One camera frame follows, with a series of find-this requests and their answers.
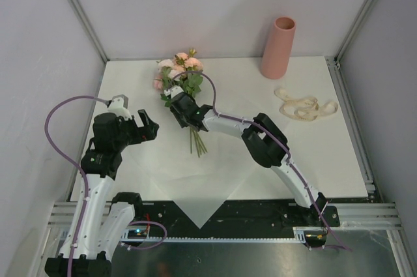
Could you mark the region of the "pink flower bouquet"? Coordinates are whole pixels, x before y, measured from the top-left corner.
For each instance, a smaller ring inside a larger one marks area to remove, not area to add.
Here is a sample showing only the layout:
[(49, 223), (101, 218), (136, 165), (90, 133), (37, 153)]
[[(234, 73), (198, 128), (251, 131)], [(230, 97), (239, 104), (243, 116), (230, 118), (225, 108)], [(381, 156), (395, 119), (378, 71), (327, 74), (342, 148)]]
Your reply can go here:
[[(168, 109), (171, 99), (165, 96), (164, 90), (178, 85), (183, 88), (183, 93), (190, 95), (194, 100), (196, 95), (201, 92), (203, 64), (195, 55), (196, 50), (191, 48), (187, 53), (179, 52), (174, 54), (171, 59), (158, 61), (157, 72), (152, 83), (153, 87), (159, 91), (160, 98), (164, 101), (164, 106)], [(200, 107), (202, 116), (202, 113), (208, 111), (209, 107)], [(202, 130), (188, 129), (190, 132), (190, 152), (196, 153), (197, 156), (207, 153), (208, 150), (199, 134), (201, 131), (207, 130), (204, 125)]]

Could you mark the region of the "white wrapping paper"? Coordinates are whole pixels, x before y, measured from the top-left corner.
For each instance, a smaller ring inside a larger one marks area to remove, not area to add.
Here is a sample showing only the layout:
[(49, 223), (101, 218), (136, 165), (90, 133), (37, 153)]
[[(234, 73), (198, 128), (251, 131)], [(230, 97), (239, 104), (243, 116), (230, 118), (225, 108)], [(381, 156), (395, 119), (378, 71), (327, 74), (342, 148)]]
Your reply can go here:
[(190, 151), (190, 131), (181, 128), (152, 87), (103, 90), (101, 97), (126, 95), (132, 113), (145, 109), (160, 125), (157, 138), (127, 147), (115, 185), (108, 194), (135, 192), (146, 201), (174, 201), (203, 227), (227, 199), (291, 199), (292, 193), (271, 170), (259, 166), (244, 142), (227, 134), (202, 132), (208, 152)]

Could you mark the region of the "cream printed ribbon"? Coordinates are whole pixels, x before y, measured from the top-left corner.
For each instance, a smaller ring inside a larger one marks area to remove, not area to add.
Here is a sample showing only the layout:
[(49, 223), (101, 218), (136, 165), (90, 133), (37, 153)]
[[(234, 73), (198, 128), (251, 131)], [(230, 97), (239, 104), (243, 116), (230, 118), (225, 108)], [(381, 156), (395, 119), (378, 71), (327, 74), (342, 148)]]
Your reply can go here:
[(317, 121), (332, 116), (339, 110), (339, 104), (335, 101), (331, 100), (320, 105), (315, 96), (293, 98), (283, 88), (276, 89), (274, 95), (282, 101), (279, 112), (287, 118), (296, 121)]

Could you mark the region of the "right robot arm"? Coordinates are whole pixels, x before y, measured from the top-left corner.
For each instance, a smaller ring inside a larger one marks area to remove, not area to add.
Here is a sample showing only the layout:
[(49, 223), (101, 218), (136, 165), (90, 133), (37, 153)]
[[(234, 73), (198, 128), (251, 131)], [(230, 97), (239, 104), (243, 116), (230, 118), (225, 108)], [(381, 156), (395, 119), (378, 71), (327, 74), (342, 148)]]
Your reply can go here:
[(169, 109), (181, 127), (196, 131), (219, 132), (241, 139), (253, 160), (271, 169), (288, 187), (295, 202), (302, 207), (302, 221), (315, 226), (324, 218), (325, 196), (301, 174), (291, 156), (287, 138), (264, 113), (253, 119), (226, 115), (213, 105), (198, 106), (191, 95), (174, 87), (164, 91)]

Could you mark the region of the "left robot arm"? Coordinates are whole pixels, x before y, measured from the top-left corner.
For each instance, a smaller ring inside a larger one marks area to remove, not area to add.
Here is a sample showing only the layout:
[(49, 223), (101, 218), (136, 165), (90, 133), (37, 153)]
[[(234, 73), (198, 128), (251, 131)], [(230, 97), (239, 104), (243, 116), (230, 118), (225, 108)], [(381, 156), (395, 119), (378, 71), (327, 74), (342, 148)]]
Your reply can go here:
[(156, 139), (159, 126), (144, 109), (138, 110), (143, 125), (133, 116), (117, 112), (94, 118), (93, 137), (81, 160), (85, 173), (68, 236), (57, 257), (46, 261), (48, 276), (110, 276), (111, 260), (128, 224), (144, 217), (141, 197), (119, 192), (112, 200), (110, 214), (102, 218), (106, 199), (115, 183), (122, 152), (130, 145)]

